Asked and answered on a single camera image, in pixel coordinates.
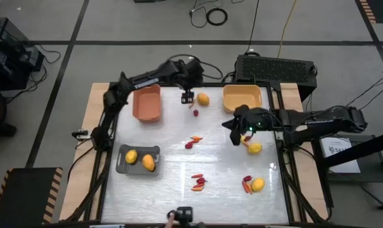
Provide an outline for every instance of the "mango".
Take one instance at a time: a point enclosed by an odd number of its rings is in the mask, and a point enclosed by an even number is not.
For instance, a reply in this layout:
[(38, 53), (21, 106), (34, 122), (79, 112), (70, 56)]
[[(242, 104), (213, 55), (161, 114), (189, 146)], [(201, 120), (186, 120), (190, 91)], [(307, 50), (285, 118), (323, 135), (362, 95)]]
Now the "mango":
[(136, 150), (131, 149), (128, 151), (127, 155), (125, 155), (125, 161), (129, 164), (133, 164), (136, 162), (136, 158), (138, 157), (138, 152)]
[(201, 106), (208, 106), (210, 104), (210, 98), (203, 92), (197, 95), (197, 102)]
[(260, 143), (253, 143), (250, 144), (248, 147), (248, 152), (251, 154), (257, 154), (261, 151), (261, 144)]
[(261, 191), (265, 187), (265, 180), (263, 178), (257, 178), (252, 182), (253, 191)]
[(143, 156), (142, 164), (148, 171), (153, 172), (155, 164), (152, 155)]

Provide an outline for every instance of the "wooden board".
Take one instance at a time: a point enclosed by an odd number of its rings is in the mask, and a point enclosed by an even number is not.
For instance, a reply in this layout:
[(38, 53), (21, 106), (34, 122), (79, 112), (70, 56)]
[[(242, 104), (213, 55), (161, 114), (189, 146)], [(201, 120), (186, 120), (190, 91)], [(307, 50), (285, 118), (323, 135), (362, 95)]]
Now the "wooden board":
[[(298, 87), (295, 83), (281, 84), (281, 94), (284, 102), (284, 108), (287, 110), (303, 111), (301, 98), (299, 96)], [(302, 147), (312, 153), (311, 143), (305, 142)], [(315, 161), (305, 154), (303, 151), (297, 151), (294, 154), (297, 166), (297, 173), (301, 192), (305, 198), (310, 202), (311, 206), (318, 212), (319, 216), (326, 219), (328, 217), (325, 198), (323, 196), (322, 187), (318, 176), (317, 165)], [(296, 202), (294, 193), (290, 191), (292, 200)], [(299, 221), (299, 213), (297, 206), (293, 207), (295, 221)], [(311, 222), (311, 218), (306, 216), (307, 220)]]
[[(87, 109), (84, 115), (82, 124), (83, 129), (91, 130), (98, 125), (100, 116), (103, 112), (103, 94), (108, 90), (109, 83), (94, 83), (91, 88), (89, 101), (87, 103)], [(297, 111), (303, 111), (301, 98), (299, 97), (298, 87), (296, 84), (281, 84), (282, 97), (285, 109), (293, 109)], [(75, 159), (91, 148), (91, 142), (85, 142), (81, 147), (76, 150)], [(311, 145), (304, 143), (303, 147), (312, 152)], [(87, 194), (90, 185), (90, 179), (92, 175), (92, 168), (96, 152), (90, 152), (87, 156), (83, 157), (73, 169), (68, 187), (66, 190), (65, 200), (63, 202), (60, 219), (69, 217), (76, 207), (79, 206), (84, 196)], [(323, 218), (327, 217), (327, 209), (325, 206), (325, 200), (323, 198), (323, 192), (318, 178), (317, 167), (315, 162), (306, 154), (299, 151), (295, 154), (299, 183), (301, 190), (307, 200), (311, 203), (312, 207)], [(105, 159), (101, 160), (102, 169)], [(290, 191), (292, 200), (292, 209), (294, 213), (295, 221), (299, 221), (298, 207), (296, 204), (296, 197), (292, 191)], [(97, 204), (99, 200), (99, 191), (95, 195), (92, 204), (91, 219), (96, 218)]]
[[(94, 83), (91, 87), (87, 108), (85, 110), (82, 128), (92, 130), (97, 127), (101, 114), (103, 113), (103, 94), (108, 90), (109, 83)], [(76, 150), (75, 160), (92, 147), (92, 142), (87, 141)], [(96, 151), (91, 151), (84, 156), (72, 170), (70, 180), (67, 185), (65, 200), (63, 202), (60, 220), (69, 217), (84, 199), (89, 191), (92, 169), (94, 160), (96, 159)], [(102, 160), (100, 170), (103, 169), (105, 159)], [(94, 197), (94, 202), (98, 202), (99, 191)], [(96, 208), (93, 207), (91, 219), (96, 218)]]

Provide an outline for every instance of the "black-and-yellow striped mat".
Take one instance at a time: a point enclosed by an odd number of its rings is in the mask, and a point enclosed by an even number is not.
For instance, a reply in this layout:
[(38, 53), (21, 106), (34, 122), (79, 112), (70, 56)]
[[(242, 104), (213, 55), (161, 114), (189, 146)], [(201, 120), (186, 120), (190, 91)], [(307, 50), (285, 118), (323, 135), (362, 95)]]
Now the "black-and-yellow striped mat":
[(8, 170), (0, 188), (0, 227), (50, 223), (61, 178), (61, 168)]
[(371, 23), (375, 23), (375, 16), (371, 10), (371, 7), (368, 5), (367, 0), (360, 0), (360, 2), (364, 12), (366, 12), (368, 20), (370, 20)]

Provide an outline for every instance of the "black equipment box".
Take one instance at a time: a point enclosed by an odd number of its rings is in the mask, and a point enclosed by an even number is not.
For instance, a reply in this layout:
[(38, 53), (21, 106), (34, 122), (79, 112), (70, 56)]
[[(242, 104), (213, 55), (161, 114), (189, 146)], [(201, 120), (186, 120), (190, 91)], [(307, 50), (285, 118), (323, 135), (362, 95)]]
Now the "black equipment box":
[(7, 19), (0, 18), (0, 91), (25, 89), (44, 55)]
[(301, 101), (317, 88), (318, 72), (312, 61), (239, 55), (235, 69), (236, 82), (269, 82), (272, 87), (297, 83)]

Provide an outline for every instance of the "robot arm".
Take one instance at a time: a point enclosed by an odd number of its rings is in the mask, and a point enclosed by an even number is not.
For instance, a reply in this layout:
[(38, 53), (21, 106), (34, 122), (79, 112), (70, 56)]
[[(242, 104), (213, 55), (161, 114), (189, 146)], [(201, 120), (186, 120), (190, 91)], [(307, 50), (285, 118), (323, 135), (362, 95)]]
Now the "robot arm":
[(108, 129), (122, 107), (128, 104), (127, 100), (131, 92), (152, 84), (164, 82), (183, 89), (184, 93), (181, 97), (181, 103), (191, 103), (194, 100), (194, 93), (191, 92), (191, 89), (203, 85), (203, 72), (203, 67), (199, 60), (196, 59), (191, 60), (187, 64), (182, 60), (167, 60), (157, 69), (132, 78), (127, 78), (121, 72), (119, 82), (111, 86), (104, 93), (104, 117), (100, 126), (96, 127), (91, 134), (94, 148), (99, 151), (106, 151), (112, 147)]
[[(360, 133), (367, 123), (363, 113), (354, 107), (333, 106), (322, 111), (298, 112), (295, 110), (249, 109), (242, 105), (235, 109), (234, 119), (222, 124), (230, 129), (234, 145), (240, 144), (241, 134), (247, 131), (274, 130), (284, 132), (286, 146), (300, 145), (311, 139), (328, 136), (339, 131)], [(300, 125), (313, 125), (295, 131)]]

